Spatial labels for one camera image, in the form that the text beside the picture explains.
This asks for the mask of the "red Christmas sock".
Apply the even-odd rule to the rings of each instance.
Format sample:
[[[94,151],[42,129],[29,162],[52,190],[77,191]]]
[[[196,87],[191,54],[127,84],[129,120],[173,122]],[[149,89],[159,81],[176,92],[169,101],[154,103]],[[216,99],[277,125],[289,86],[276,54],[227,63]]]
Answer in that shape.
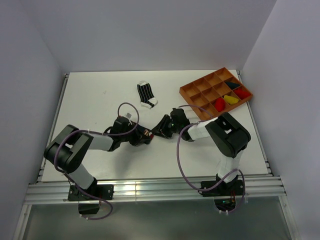
[[[215,103],[214,103],[214,107],[218,112],[222,112],[226,109],[226,102],[223,98],[218,98]]]

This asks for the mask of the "navy patterned sock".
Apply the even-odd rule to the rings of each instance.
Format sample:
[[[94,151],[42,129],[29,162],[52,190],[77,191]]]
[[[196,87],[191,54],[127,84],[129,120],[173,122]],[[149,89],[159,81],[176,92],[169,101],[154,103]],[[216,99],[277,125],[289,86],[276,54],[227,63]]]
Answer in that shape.
[[[150,138],[150,139],[152,139],[154,137],[154,134],[152,133],[152,131],[150,129],[147,129],[147,128],[144,129],[143,135],[146,138]]]

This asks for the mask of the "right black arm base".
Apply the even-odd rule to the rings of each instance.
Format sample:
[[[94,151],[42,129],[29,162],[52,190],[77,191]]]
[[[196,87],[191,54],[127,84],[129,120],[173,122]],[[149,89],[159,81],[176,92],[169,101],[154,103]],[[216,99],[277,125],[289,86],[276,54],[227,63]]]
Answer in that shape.
[[[204,197],[235,197],[242,196],[245,187],[241,179],[235,178],[231,182],[225,183],[224,181],[217,187],[210,191],[201,191],[200,194]]]

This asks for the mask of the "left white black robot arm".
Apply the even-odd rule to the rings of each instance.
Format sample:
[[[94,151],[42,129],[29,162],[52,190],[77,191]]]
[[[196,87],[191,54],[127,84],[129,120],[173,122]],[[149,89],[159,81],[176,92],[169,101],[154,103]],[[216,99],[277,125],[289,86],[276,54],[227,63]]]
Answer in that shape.
[[[103,133],[83,132],[69,124],[46,147],[43,156],[80,188],[79,194],[84,199],[107,197],[109,200],[112,190],[98,186],[97,179],[82,164],[87,151],[113,152],[125,142],[134,147],[148,145],[153,137],[150,129],[124,116],[117,117]]]

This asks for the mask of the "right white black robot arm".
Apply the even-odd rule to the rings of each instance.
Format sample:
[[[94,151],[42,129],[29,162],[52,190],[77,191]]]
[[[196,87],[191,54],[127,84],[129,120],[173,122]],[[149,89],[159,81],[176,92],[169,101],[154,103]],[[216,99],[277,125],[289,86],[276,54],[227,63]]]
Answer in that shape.
[[[160,122],[151,130],[158,137],[170,139],[178,134],[176,158],[179,171],[185,182],[199,192],[209,192],[213,189],[222,195],[229,194],[236,183],[240,158],[251,141],[250,133],[228,112],[210,120],[190,123],[181,108],[174,108],[169,115],[164,115]],[[183,172],[180,161],[180,141],[195,142],[200,139],[211,138],[222,155],[222,163],[216,174],[216,183],[211,187],[198,188],[194,186]]]

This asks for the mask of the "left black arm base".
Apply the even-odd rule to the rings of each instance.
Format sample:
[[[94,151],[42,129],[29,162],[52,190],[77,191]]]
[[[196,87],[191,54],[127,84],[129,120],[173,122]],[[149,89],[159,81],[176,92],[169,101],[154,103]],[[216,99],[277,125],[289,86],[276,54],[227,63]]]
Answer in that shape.
[[[98,184],[88,189],[71,185],[67,200],[69,202],[79,202],[78,213],[81,217],[86,217],[89,220],[100,220],[112,214],[113,206],[109,200],[113,199],[113,194],[113,184]],[[109,212],[104,216],[94,217],[99,212],[102,203],[109,205]]]

